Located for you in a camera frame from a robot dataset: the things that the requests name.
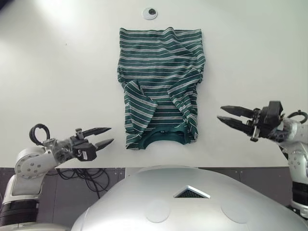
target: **white surface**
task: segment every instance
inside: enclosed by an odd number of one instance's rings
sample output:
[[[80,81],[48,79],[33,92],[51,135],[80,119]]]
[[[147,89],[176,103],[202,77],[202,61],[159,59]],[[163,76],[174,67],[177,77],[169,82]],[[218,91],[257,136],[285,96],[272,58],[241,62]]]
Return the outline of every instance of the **white surface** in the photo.
[[[159,16],[142,18],[146,7]],[[88,163],[63,167],[285,166],[270,141],[249,141],[216,119],[222,105],[255,108],[281,100],[308,111],[306,0],[17,0],[0,12],[0,167],[32,146],[36,123],[63,139],[82,127],[115,138]],[[201,28],[205,77],[198,87],[199,140],[124,148],[123,89],[117,82],[119,28]]]

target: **cable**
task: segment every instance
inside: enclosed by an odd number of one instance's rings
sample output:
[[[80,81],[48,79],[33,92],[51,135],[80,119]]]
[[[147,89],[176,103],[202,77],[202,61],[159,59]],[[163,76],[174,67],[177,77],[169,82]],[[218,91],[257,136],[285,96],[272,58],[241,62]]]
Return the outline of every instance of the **cable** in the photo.
[[[104,168],[97,168],[96,170],[93,168],[71,168],[66,170],[61,170],[57,168],[57,173],[55,174],[47,174],[47,176],[56,176],[59,175],[64,180],[70,179],[82,179],[85,181],[87,187],[94,193],[96,193],[98,199],[100,199],[100,192],[108,191],[107,188],[110,184],[110,176],[105,171]],[[102,175],[107,177],[107,183],[105,186],[102,186],[101,183],[98,182],[98,178]]]
[[[308,120],[308,115],[306,112],[302,112],[301,110],[298,110],[297,112],[293,112],[290,115],[288,115],[288,118],[292,118],[294,116],[303,116],[304,119],[300,121],[301,124],[305,123]]]

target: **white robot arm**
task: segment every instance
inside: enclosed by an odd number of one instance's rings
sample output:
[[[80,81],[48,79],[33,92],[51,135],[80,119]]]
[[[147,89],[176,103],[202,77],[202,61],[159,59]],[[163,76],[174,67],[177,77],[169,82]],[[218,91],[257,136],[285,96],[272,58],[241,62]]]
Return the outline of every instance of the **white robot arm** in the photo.
[[[36,128],[46,131],[47,140],[43,143],[35,137]],[[34,126],[30,131],[30,138],[41,147],[24,149],[17,157],[15,175],[8,182],[2,202],[0,230],[12,230],[19,224],[35,222],[46,173],[72,158],[80,161],[94,160],[96,152],[109,145],[113,139],[92,144],[85,137],[98,135],[109,129],[93,128],[82,132],[79,128],[76,129],[76,136],[59,141],[55,138],[50,139],[48,128],[43,124]]]
[[[280,101],[270,101],[262,110],[246,109],[238,106],[221,107],[226,112],[250,118],[246,124],[240,120],[218,116],[218,119],[231,128],[243,131],[257,141],[259,137],[276,142],[282,153],[288,159],[293,181],[293,199],[291,209],[305,219],[308,219],[308,125],[307,113],[294,112],[287,118],[282,113]],[[304,116],[300,122],[292,120],[294,116]]]

